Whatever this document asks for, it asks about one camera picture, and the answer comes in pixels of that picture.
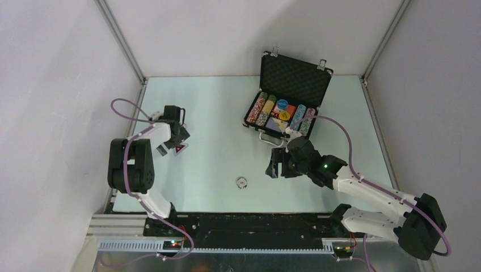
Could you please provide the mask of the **all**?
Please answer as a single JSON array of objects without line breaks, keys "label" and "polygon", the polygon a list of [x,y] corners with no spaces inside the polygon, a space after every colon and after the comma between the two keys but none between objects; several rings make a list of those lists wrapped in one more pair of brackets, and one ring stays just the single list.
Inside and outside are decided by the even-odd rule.
[{"label": "all", "polygon": [[175,146],[175,148],[174,148],[174,155],[175,155],[175,156],[178,156],[178,155],[181,154],[187,147],[188,147],[188,144],[187,144],[187,143],[181,143],[181,144]]}]

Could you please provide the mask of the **black poker set case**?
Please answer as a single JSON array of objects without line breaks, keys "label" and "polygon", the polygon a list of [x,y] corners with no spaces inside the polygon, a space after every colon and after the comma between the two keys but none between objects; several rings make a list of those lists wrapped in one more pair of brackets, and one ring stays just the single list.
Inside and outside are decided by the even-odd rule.
[{"label": "black poker set case", "polygon": [[315,108],[316,114],[328,89],[333,69],[326,66],[327,61],[320,59],[318,63],[310,63],[279,53],[279,48],[274,47],[271,51],[263,52],[261,56],[259,88],[248,111],[246,112],[242,125],[251,130],[257,131],[259,139],[270,145],[281,147],[287,140],[285,133],[279,133],[264,126],[257,126],[249,123],[246,118],[261,92],[275,95],[277,101],[286,100],[296,108],[303,104],[308,108]]}]

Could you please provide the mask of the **blue playing card deck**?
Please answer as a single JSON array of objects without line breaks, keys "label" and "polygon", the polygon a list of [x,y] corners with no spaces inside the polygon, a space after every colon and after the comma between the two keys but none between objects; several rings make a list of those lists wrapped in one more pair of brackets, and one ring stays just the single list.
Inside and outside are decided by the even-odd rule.
[{"label": "blue playing card deck", "polygon": [[283,133],[288,127],[288,123],[278,118],[270,117],[265,125],[266,128]]}]

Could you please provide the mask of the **yellow big blind button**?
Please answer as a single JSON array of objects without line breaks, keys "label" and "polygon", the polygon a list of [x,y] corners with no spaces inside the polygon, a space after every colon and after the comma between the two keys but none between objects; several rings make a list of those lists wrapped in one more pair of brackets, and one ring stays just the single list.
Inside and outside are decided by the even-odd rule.
[{"label": "yellow big blind button", "polygon": [[287,111],[282,111],[279,113],[279,119],[283,121],[289,121],[290,120],[290,113]]}]

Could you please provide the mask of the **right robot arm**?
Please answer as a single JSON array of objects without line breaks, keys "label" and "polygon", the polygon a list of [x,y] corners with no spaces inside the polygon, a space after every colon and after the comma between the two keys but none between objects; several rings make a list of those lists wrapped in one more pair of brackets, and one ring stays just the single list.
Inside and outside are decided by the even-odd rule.
[{"label": "right robot arm", "polygon": [[340,204],[330,216],[330,230],[338,237],[362,232],[397,243],[406,253],[423,261],[445,238],[447,224],[437,200],[421,197],[368,181],[351,164],[333,155],[321,155],[300,132],[284,131],[287,145],[272,150],[265,173],[276,179],[307,176],[315,185],[348,194],[378,208],[377,212]]}]

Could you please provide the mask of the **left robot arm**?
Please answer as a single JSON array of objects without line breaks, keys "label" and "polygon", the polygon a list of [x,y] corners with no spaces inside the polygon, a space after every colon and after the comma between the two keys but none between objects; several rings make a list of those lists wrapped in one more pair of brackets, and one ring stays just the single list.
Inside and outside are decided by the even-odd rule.
[{"label": "left robot arm", "polygon": [[113,139],[109,149],[109,187],[135,198],[148,217],[160,218],[157,228],[166,236],[178,232],[179,220],[171,215],[173,204],[154,186],[154,155],[178,155],[189,137],[185,109],[167,105],[149,117],[146,128],[129,138]]}]

